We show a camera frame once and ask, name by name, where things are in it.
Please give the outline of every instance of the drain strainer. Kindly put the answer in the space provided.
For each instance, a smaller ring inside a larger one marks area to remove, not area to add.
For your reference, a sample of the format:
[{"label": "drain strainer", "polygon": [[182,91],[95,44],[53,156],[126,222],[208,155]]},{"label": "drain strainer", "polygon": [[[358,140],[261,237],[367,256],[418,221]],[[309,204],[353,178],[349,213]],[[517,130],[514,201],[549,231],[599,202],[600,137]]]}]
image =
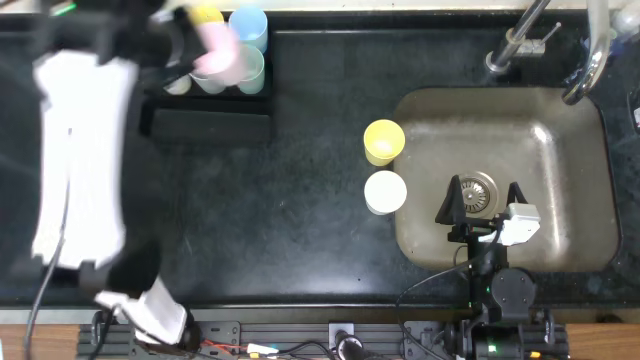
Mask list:
[{"label": "drain strainer", "polygon": [[475,214],[489,205],[489,189],[479,179],[466,178],[461,181],[464,208],[468,213]]},{"label": "drain strainer", "polygon": [[500,199],[496,183],[487,174],[472,171],[459,174],[462,186],[462,198],[467,216],[491,218]]}]

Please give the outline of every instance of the countertop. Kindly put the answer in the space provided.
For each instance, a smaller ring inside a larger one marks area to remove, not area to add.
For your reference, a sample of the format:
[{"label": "countertop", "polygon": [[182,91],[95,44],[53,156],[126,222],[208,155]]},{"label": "countertop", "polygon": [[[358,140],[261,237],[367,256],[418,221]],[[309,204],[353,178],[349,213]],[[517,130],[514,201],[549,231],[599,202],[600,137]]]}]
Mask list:
[{"label": "countertop", "polygon": [[[176,300],[191,307],[390,306],[433,271],[402,254],[393,215],[367,209],[363,186],[377,169],[364,158],[362,133],[371,121],[391,118],[400,99],[419,88],[563,87],[583,53],[586,13],[545,13],[532,36],[563,22],[547,54],[515,64],[505,77],[490,77],[484,56],[518,18],[270,14],[270,145],[154,143],[138,133],[141,100],[134,98],[122,175],[128,245],[160,241],[162,277]],[[25,39],[0,35],[0,60],[28,77]],[[640,137],[626,100],[640,82],[639,57],[638,44],[628,48],[590,96],[606,129],[618,254],[601,272],[534,274],[537,306],[640,305]],[[0,75],[0,81],[6,79]],[[10,123],[0,131],[0,199],[8,199],[0,201],[0,272],[6,274],[11,259],[28,253],[37,222],[39,128],[33,96],[3,86],[0,99],[2,121]],[[36,289],[37,284],[0,276],[0,306],[30,306]],[[435,280],[406,298],[434,308],[464,308],[467,301],[466,283],[457,276]],[[92,306],[74,289],[51,289],[44,304]]]}]

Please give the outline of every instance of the wooden floor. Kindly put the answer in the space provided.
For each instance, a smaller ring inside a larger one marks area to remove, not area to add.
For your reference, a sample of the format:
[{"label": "wooden floor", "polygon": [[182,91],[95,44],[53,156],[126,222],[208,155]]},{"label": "wooden floor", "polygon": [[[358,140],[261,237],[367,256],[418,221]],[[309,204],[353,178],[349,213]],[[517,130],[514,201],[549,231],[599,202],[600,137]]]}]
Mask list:
[{"label": "wooden floor", "polygon": [[[640,325],[568,325],[572,360],[640,358]],[[22,360],[23,325],[0,325],[5,360]],[[73,360],[78,327],[38,325],[33,338],[33,360]]]}]

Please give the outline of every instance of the sink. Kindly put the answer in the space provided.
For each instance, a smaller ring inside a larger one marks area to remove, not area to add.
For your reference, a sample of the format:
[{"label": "sink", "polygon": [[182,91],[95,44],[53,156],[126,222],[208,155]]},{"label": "sink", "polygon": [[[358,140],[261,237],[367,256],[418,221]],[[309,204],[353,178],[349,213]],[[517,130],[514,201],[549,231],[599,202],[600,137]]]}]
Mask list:
[{"label": "sink", "polygon": [[[453,175],[460,175],[468,216],[503,212],[518,182],[538,208],[540,230],[508,249],[512,267],[598,271],[615,255],[619,234],[600,113],[589,99],[574,106],[562,89],[423,89],[405,96],[394,120],[406,145],[394,171],[408,197],[396,212],[396,238],[415,264],[452,266],[458,243],[434,219]],[[458,262],[467,259],[466,249]]]}]

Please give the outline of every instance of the chrome faucet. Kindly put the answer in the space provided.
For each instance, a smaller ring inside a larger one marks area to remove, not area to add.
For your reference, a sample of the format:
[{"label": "chrome faucet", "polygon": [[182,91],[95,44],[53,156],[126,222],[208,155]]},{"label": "chrome faucet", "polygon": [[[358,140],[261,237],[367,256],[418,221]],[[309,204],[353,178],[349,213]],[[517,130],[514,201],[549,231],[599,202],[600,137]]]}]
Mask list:
[{"label": "chrome faucet", "polygon": [[[506,41],[496,52],[490,52],[485,58],[487,68],[494,74],[503,74],[509,69],[511,58],[516,56],[520,46],[526,41],[526,34],[540,17],[551,0],[535,0],[522,15],[518,24],[506,33]],[[562,95],[562,101],[574,105],[595,86],[602,75],[609,57],[611,39],[609,35],[609,1],[587,0],[589,16],[589,58],[579,70],[571,85]]]}]

